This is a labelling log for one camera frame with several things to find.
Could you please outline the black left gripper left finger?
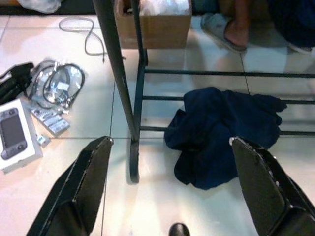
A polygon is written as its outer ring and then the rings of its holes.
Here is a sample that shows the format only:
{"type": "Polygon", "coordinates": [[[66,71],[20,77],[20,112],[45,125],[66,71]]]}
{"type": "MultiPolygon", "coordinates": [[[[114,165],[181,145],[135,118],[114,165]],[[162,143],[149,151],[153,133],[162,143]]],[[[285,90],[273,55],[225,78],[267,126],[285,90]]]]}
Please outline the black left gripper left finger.
{"type": "Polygon", "coordinates": [[[90,236],[105,190],[114,141],[89,142],[56,180],[26,236],[90,236]]]}

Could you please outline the white plastic wrap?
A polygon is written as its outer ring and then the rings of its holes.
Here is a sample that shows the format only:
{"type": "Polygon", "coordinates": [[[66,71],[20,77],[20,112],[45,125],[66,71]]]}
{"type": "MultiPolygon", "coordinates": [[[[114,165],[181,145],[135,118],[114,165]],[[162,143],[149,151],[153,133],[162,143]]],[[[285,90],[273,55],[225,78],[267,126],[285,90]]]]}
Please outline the white plastic wrap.
{"type": "Polygon", "coordinates": [[[136,0],[140,16],[188,16],[189,0],[136,0]]]}

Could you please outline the white plastic bag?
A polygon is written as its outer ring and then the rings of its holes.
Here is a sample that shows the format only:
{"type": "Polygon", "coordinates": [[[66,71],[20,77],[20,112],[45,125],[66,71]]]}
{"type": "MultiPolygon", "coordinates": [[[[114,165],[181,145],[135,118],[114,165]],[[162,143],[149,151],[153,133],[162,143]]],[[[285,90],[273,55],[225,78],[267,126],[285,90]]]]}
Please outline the white plastic bag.
{"type": "Polygon", "coordinates": [[[55,13],[63,0],[16,0],[23,8],[44,14],[55,13]]]}

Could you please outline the brown cardboard box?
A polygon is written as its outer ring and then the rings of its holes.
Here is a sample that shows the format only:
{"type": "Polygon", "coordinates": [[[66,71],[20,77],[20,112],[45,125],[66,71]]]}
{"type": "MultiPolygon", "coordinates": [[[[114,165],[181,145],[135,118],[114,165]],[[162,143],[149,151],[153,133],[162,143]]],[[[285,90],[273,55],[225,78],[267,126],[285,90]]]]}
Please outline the brown cardboard box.
{"type": "MultiPolygon", "coordinates": [[[[192,17],[192,5],[184,15],[140,15],[142,43],[145,49],[181,49],[186,46],[192,17]]],[[[134,16],[127,13],[131,0],[115,0],[114,14],[120,46],[137,49],[137,35],[134,16]]]]}

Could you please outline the black carpet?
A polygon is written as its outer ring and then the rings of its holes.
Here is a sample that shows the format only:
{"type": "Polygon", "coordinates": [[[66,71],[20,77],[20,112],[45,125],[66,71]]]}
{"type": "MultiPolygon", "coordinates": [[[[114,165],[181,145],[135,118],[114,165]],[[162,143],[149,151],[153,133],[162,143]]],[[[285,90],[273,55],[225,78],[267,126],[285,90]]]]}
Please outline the black carpet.
{"type": "Polygon", "coordinates": [[[95,15],[92,0],[64,0],[54,13],[40,13],[21,6],[0,6],[0,16],[95,15]]]}

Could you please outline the white game console box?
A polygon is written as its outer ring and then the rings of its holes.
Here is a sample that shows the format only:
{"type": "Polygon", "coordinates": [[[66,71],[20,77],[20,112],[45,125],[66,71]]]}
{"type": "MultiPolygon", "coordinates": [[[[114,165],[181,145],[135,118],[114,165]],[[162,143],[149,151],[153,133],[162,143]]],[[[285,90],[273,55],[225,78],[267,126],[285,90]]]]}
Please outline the white game console box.
{"type": "Polygon", "coordinates": [[[27,102],[0,105],[0,170],[7,174],[42,157],[27,102]]]}

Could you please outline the grey slipper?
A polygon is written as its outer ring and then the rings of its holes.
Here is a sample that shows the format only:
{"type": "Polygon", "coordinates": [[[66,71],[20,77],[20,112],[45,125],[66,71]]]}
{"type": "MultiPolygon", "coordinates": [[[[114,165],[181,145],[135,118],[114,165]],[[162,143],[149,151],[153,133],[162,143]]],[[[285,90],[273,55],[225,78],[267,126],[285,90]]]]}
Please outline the grey slipper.
{"type": "Polygon", "coordinates": [[[202,30],[216,42],[235,53],[244,53],[247,50],[246,47],[237,46],[224,36],[225,29],[231,20],[230,17],[220,13],[206,13],[201,17],[200,25],[202,30]]]}

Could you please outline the crumpled navy garment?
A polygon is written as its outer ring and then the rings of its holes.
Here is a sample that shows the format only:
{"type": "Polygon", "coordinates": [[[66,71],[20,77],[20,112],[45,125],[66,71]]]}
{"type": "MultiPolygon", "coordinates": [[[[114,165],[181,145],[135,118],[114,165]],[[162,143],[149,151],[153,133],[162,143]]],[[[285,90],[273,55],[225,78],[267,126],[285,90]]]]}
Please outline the crumpled navy garment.
{"type": "Polygon", "coordinates": [[[280,136],[286,103],[263,94],[249,95],[208,87],[184,95],[164,133],[165,144],[180,151],[174,175],[202,190],[215,188],[238,173],[229,140],[241,137],[266,149],[280,136]]]}

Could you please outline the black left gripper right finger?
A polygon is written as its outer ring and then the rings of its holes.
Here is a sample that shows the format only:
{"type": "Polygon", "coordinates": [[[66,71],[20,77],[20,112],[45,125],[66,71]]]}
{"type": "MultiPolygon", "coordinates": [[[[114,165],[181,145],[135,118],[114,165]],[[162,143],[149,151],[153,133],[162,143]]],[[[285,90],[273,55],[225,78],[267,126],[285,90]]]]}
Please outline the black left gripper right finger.
{"type": "Polygon", "coordinates": [[[242,194],[259,236],[315,236],[315,206],[265,148],[229,140],[242,194]]]}

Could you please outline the bagged small parts packets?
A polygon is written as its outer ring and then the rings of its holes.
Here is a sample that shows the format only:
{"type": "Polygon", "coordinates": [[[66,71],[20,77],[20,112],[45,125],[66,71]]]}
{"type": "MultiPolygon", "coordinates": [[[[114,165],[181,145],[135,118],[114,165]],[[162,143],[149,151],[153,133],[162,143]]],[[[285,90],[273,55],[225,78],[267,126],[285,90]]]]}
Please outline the bagged small parts packets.
{"type": "Polygon", "coordinates": [[[46,128],[54,137],[60,136],[68,128],[70,124],[56,111],[31,108],[31,114],[46,128]]]}

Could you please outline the black robot foot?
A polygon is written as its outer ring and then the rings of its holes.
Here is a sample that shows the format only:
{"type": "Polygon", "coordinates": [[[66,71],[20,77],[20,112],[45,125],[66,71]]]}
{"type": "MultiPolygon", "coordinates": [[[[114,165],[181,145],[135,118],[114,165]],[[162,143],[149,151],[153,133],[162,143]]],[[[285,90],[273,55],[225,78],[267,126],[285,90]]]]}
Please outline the black robot foot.
{"type": "Polygon", "coordinates": [[[178,222],[170,227],[168,236],[190,236],[190,232],[184,223],[178,222]]]}

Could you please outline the small white connector packet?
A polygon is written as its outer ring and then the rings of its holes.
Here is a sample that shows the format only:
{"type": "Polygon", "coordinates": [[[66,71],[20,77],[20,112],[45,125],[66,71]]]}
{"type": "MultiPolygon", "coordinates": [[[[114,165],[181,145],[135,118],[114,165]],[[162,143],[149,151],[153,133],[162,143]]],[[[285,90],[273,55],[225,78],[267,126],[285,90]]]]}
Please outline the small white connector packet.
{"type": "Polygon", "coordinates": [[[51,139],[48,136],[43,135],[43,134],[37,135],[36,140],[42,148],[48,146],[51,142],[51,139]]]}

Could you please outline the black metal clothes rack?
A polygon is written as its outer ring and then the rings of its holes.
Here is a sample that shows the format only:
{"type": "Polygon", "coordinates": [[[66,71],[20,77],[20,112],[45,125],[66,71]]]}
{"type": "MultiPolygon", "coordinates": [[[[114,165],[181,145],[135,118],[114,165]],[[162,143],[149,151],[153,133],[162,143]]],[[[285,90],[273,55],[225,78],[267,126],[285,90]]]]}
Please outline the black metal clothes rack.
{"type": "Polygon", "coordinates": [[[137,48],[139,53],[135,101],[131,104],[119,35],[114,15],[113,0],[93,0],[94,9],[99,20],[102,36],[110,60],[111,68],[124,109],[124,114],[131,134],[129,155],[129,176],[133,183],[138,183],[139,176],[139,143],[141,131],[163,132],[164,127],[142,126],[142,103],[153,101],[182,101],[178,96],[145,96],[143,94],[146,74],[178,74],[199,76],[235,76],[235,77],[276,77],[315,79],[315,73],[265,73],[265,72],[230,72],[230,71],[196,71],[196,70],[165,70],[148,69],[147,49],[143,47],[139,10],[136,0],[130,0],[133,10],[137,48]]]}

